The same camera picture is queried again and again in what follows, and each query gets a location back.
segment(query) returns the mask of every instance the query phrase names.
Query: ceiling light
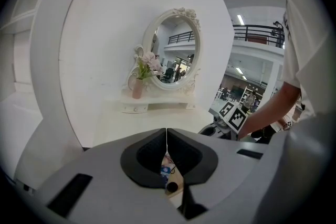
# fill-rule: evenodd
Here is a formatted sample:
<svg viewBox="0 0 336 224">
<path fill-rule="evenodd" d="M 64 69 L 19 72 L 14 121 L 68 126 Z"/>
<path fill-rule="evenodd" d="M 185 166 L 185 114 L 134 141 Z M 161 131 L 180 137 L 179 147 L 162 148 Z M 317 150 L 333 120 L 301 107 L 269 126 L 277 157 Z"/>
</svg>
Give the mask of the ceiling light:
<svg viewBox="0 0 336 224">
<path fill-rule="evenodd" d="M 238 72 L 239 72 L 240 74 L 243 74 L 243 72 L 241 71 L 241 69 L 240 69 L 239 67 L 236 67 L 236 69 L 238 70 Z"/>
<path fill-rule="evenodd" d="M 245 25 L 241 15 L 237 15 L 241 25 Z"/>
</svg>

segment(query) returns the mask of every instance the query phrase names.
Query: black railing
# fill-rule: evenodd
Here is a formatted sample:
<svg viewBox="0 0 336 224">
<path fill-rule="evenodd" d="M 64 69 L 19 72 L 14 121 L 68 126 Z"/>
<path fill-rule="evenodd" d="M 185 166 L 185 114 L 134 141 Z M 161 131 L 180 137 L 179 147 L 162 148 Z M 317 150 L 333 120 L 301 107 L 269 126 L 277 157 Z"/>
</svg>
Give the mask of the black railing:
<svg viewBox="0 0 336 224">
<path fill-rule="evenodd" d="M 282 48 L 285 42 L 283 29 L 265 25 L 234 25 L 235 39 L 257 42 Z"/>
<path fill-rule="evenodd" d="M 190 41 L 190 40 L 195 40 L 195 36 L 192 31 L 169 37 L 168 45 L 173 44 L 173 43 L 183 42 L 183 41 Z"/>
</svg>

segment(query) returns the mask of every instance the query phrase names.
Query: mirror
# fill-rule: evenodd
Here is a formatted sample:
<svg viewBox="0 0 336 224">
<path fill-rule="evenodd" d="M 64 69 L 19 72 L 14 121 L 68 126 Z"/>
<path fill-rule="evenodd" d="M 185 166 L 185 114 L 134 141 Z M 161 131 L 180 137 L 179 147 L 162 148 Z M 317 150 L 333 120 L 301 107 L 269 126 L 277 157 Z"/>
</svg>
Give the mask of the mirror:
<svg viewBox="0 0 336 224">
<path fill-rule="evenodd" d="M 166 84 L 184 79 L 193 67 L 196 43 L 194 32 L 183 16 L 165 19 L 155 30 L 151 46 L 163 68 L 157 79 Z"/>
</svg>

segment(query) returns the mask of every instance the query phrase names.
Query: vase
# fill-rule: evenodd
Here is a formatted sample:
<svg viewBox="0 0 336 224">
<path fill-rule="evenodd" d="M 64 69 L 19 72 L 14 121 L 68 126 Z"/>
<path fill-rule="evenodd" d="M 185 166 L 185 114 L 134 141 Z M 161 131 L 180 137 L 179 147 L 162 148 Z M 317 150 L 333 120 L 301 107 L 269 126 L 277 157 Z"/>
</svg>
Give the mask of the vase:
<svg viewBox="0 0 336 224">
<path fill-rule="evenodd" d="M 135 85 L 132 92 L 132 97 L 134 99 L 139 99 L 142 94 L 143 81 L 141 79 L 136 79 Z"/>
</svg>

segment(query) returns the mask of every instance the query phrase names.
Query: ornate white mirror frame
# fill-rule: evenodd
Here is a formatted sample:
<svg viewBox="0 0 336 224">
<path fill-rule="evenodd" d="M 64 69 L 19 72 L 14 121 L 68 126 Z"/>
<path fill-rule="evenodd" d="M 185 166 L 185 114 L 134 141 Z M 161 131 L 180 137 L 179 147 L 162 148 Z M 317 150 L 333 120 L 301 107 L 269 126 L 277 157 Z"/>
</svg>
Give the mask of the ornate white mirror frame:
<svg viewBox="0 0 336 224">
<path fill-rule="evenodd" d="M 154 33 L 157 28 L 169 18 L 183 19 L 190 26 L 195 38 L 195 55 L 191 68 L 186 75 L 175 83 L 163 83 L 156 76 L 152 76 L 144 83 L 144 97 L 140 99 L 132 99 L 130 92 L 133 89 L 136 75 L 139 71 L 138 57 L 144 53 L 151 51 Z M 129 75 L 127 76 L 127 84 L 122 89 L 121 102 L 123 104 L 122 111 L 125 113 L 143 113 L 147 111 L 148 104 L 151 103 L 182 103 L 186 104 L 185 109 L 195 108 L 194 89 L 195 77 L 198 75 L 201 55 L 203 51 L 203 41 L 201 35 L 201 27 L 196 18 L 196 12 L 193 9 L 170 9 L 154 19 L 145 31 L 142 45 L 137 45 L 135 50 L 135 63 Z"/>
</svg>

